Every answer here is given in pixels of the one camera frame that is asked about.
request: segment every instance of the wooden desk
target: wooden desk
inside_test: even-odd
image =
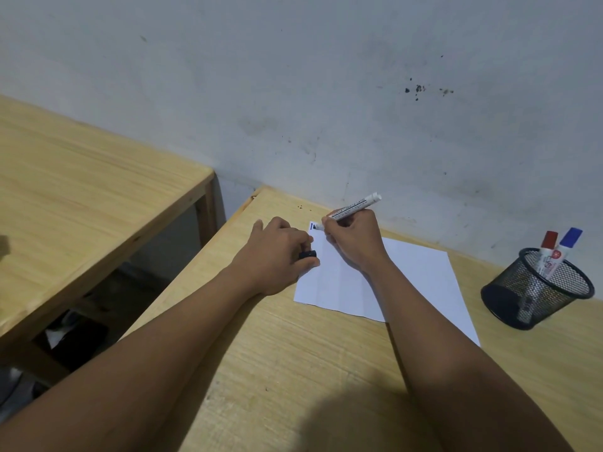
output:
[[[0,96],[0,353],[53,383],[30,340],[192,204],[216,231],[214,171]]]
[[[247,241],[256,219],[267,222],[279,215],[307,228],[328,211],[261,189],[128,332],[214,277]],[[517,331],[495,319],[479,296],[501,268],[449,255],[483,349],[577,451],[603,450],[603,303],[577,301],[532,331]],[[294,303],[294,291],[291,286],[240,312],[193,376],[151,450],[438,449],[406,394],[385,324]]]

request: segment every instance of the wire mesh cup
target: wire mesh cup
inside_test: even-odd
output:
[[[575,299],[591,298],[593,283],[567,260],[551,279],[535,270],[537,248],[519,251],[519,257],[482,288],[486,307],[502,322],[518,330],[530,330]]]

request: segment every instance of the sheet of paper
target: sheet of paper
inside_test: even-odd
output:
[[[310,223],[308,233],[314,238],[312,249],[317,251],[320,266],[297,281],[294,301],[385,322],[368,281],[313,225],[315,222]],[[383,238],[383,244],[389,257],[428,302],[479,345],[448,254],[389,238]]]

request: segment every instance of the person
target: person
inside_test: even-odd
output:
[[[343,225],[329,218],[323,224],[331,242],[370,279],[409,390],[445,450],[572,450],[536,403],[396,268],[372,211],[360,211]],[[241,305],[280,292],[320,263],[297,260],[311,242],[281,218],[266,228],[258,220],[249,241],[213,280],[1,425],[0,448],[140,449]]]

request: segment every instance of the left hand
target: left hand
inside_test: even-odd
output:
[[[270,220],[266,228],[258,220],[253,224],[249,241],[230,263],[230,269],[250,283],[252,295],[274,295],[302,273],[320,265],[316,257],[298,260],[301,251],[310,250],[312,241],[305,231],[291,228],[280,217]]]

